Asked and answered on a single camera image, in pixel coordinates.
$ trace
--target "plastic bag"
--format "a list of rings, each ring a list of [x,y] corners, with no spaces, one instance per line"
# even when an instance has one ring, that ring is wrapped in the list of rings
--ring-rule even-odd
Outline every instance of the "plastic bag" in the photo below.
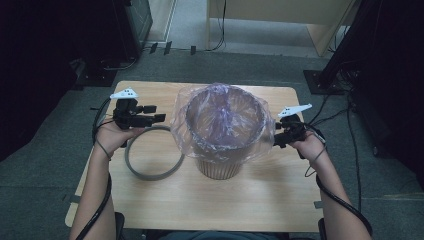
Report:
[[[180,90],[171,133],[186,156],[211,163],[244,163],[269,153],[275,120],[265,100],[241,88],[197,85]]]

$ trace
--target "wooden table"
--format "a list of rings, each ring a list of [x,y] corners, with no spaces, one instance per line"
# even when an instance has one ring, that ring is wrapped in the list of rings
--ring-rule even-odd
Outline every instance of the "wooden table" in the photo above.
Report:
[[[318,55],[324,56],[340,26],[353,21],[361,0],[208,0],[207,49],[210,18],[222,18],[225,2],[225,19],[307,24]]]
[[[166,113],[169,126],[178,91],[190,84],[166,82],[120,82],[116,92],[132,87],[139,105],[157,105]],[[269,103],[276,119],[285,106],[298,105],[296,92],[286,87],[239,86]],[[107,110],[112,114],[115,101]],[[170,169],[180,152],[167,131],[149,131],[132,145],[130,162],[143,173]],[[180,169],[160,181],[142,181],[126,166],[124,149],[110,162],[115,211],[125,215],[126,228],[317,232],[322,210],[315,178],[305,178],[308,162],[291,147],[274,147],[270,154],[244,164],[240,173],[227,180],[204,176],[195,160],[186,157]],[[84,171],[75,195],[81,195]],[[66,224],[72,225],[77,204],[72,203]]]

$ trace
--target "floor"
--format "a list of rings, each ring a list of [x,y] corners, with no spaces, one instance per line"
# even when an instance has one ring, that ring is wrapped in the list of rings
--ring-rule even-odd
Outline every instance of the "floor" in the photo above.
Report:
[[[153,26],[147,46],[158,43],[171,48],[197,50],[206,49],[206,2],[196,0],[150,1]],[[222,19],[211,19],[210,48],[217,46],[221,38]],[[343,38],[344,27],[337,35],[337,43]],[[282,55],[293,57],[320,58],[305,24],[278,23],[246,20],[225,20],[225,43],[216,51]],[[323,58],[331,58],[328,52]]]

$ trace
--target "hand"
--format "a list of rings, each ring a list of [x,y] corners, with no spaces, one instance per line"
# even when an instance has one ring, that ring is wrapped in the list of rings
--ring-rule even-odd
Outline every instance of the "hand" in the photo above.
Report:
[[[122,146],[128,139],[136,137],[143,132],[144,128],[131,128],[122,130],[112,119],[106,119],[97,131],[94,147],[104,148],[108,157],[112,157],[116,149]]]
[[[297,141],[289,145],[299,150],[299,152],[309,161],[314,161],[318,155],[323,151],[324,144],[319,140],[311,131],[306,131],[306,138],[304,141]]]

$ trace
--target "forearm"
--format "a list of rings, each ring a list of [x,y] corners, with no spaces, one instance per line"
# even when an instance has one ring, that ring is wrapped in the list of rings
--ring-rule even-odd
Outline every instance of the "forearm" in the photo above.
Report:
[[[345,202],[350,200],[327,153],[317,159],[314,166],[321,183]],[[365,225],[349,210],[321,191],[324,221],[328,239],[371,239]]]
[[[70,239],[76,239],[103,201],[109,177],[109,159],[95,146],[90,156],[87,177],[77,213],[72,225]],[[90,229],[85,239],[115,239],[115,213],[112,197]]]

